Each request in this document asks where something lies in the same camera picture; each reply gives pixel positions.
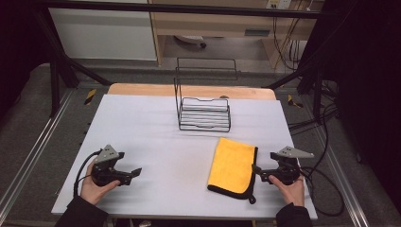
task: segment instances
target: floor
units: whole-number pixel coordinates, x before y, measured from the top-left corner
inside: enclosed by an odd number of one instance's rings
[[[269,57],[258,40],[205,38],[206,48],[183,43],[174,37],[166,40],[164,63],[116,62],[101,64],[87,61],[85,65],[102,77],[118,82],[171,83],[177,57],[235,59],[238,80],[222,84],[260,87],[271,84],[292,72],[281,65],[272,70]],[[0,225],[2,226],[53,226],[58,217],[50,214],[69,167],[79,150],[79,144],[90,128],[90,122],[107,87],[96,84],[82,74],[78,89],[61,85],[65,106],[55,118],[50,114],[50,83],[48,67],[32,72],[31,79],[21,99],[0,122],[0,144],[3,154],[0,171]],[[311,119],[312,95],[299,96],[295,79],[275,90],[282,101],[288,123]],[[89,91],[96,88],[91,104],[83,105]],[[323,98],[323,106],[332,103],[331,97]],[[321,154],[326,133],[323,127],[291,131],[295,148]],[[401,226],[399,213],[381,188],[369,166],[357,161],[352,141],[342,125],[340,116],[327,122],[328,153],[319,169],[336,183],[342,191],[346,207],[336,217],[318,213],[315,226]],[[315,161],[301,161],[302,166],[313,166]],[[315,206],[325,213],[337,213],[341,207],[337,190],[317,174]],[[272,226],[272,220],[258,221],[257,226]]]

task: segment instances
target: metal rack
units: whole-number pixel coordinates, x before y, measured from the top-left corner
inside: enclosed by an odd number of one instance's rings
[[[182,61],[219,61],[229,62],[232,66],[226,67],[192,67],[184,66]],[[216,72],[226,72],[228,78],[213,77]],[[223,131],[231,128],[230,105],[227,98],[205,98],[183,96],[183,81],[194,85],[196,81],[206,80],[237,80],[235,60],[227,59],[187,59],[177,58],[177,77],[174,78],[174,90],[176,97],[177,116],[179,129],[182,131]]]

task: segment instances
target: white tabletop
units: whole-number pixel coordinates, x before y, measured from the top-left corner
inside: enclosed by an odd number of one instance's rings
[[[256,204],[207,189],[220,137],[258,147],[256,164],[263,169],[278,167],[270,152],[293,147],[279,101],[229,99],[229,104],[229,132],[180,131],[174,96],[105,95],[52,213],[62,214],[72,200],[73,184],[86,157],[110,144],[116,151],[125,152],[115,169],[131,172],[142,167],[131,185],[117,187],[98,205],[111,216],[274,218],[285,205],[282,196],[274,185],[262,183],[258,176],[253,191]],[[311,218],[317,218],[307,188],[305,207]]]

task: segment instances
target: yellow towel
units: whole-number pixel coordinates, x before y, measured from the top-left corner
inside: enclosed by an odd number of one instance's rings
[[[207,188],[236,199],[255,203],[253,185],[257,147],[220,138]]]

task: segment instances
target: person's left hand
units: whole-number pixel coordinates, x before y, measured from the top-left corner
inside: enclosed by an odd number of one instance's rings
[[[109,191],[115,189],[120,182],[119,181],[113,181],[110,182],[107,185],[104,186],[97,186],[94,183],[94,180],[92,179],[91,173],[92,173],[92,168],[94,167],[94,161],[88,165],[88,168],[86,170],[86,177],[83,182],[82,182],[82,189],[80,190],[80,196],[90,202],[93,205],[98,204],[101,199],[103,198],[106,193]]]

